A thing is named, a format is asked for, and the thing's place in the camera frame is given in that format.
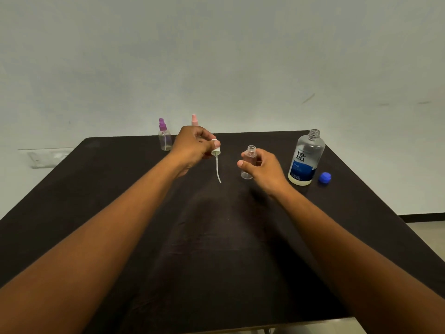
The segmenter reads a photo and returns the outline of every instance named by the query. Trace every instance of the hand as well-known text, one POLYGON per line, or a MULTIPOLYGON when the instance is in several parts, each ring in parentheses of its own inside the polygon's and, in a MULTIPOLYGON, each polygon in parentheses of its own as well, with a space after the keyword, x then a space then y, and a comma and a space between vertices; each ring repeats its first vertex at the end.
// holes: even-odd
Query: hand
POLYGON ((211 152, 221 145, 220 141, 212 141, 216 137, 200 126, 183 126, 176 136, 169 157, 181 163, 178 177, 187 173, 189 168, 203 158, 210 158, 211 152))
POLYGON ((251 174, 268 195, 275 197, 277 192, 288 187, 289 183, 274 154, 263 149, 256 149, 256 153, 258 155, 256 166, 242 160, 238 161, 237 165, 243 171, 251 174))

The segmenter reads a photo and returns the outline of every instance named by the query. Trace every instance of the dark tabletop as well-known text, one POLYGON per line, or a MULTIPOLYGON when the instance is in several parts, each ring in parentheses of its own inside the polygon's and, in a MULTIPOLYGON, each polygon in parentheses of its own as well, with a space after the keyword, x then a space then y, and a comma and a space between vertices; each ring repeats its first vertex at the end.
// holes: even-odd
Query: dark tabletop
MULTIPOLYGON (((287 174, 307 133, 218 134, 222 184, 214 159, 175 181, 85 332, 179 334, 349 316, 285 212, 236 166, 253 144, 275 153, 287 174)), ((0 284, 165 155, 157 136, 84 140, 0 221, 0 284)), ((445 297, 445 263, 328 147, 315 177, 323 171, 329 185, 296 188, 445 297)))

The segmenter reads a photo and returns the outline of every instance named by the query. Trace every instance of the wall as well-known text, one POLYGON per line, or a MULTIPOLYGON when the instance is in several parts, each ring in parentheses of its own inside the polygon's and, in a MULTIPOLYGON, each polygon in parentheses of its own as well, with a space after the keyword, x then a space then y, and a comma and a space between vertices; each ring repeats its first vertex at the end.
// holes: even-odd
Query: wall
POLYGON ((0 216, 17 149, 319 128, 398 214, 443 212, 445 0, 0 0, 0 216), (311 100, 304 103, 312 94, 311 100))

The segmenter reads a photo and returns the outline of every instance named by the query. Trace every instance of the black baseboard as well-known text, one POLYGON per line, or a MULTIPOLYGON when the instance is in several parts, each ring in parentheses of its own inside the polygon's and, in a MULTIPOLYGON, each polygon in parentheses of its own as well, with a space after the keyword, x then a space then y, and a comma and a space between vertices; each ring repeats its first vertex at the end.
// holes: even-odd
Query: black baseboard
POLYGON ((442 213, 422 213, 418 215, 400 215, 406 223, 421 223, 424 221, 442 221, 445 220, 445 212, 442 213))

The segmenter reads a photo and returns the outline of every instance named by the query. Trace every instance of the purple spray nozzle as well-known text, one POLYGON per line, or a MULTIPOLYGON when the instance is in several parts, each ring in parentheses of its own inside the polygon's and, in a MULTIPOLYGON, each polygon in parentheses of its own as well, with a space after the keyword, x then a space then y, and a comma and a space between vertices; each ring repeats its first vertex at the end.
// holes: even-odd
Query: purple spray nozzle
POLYGON ((164 118, 159 118, 159 130, 166 131, 167 125, 165 125, 164 118))

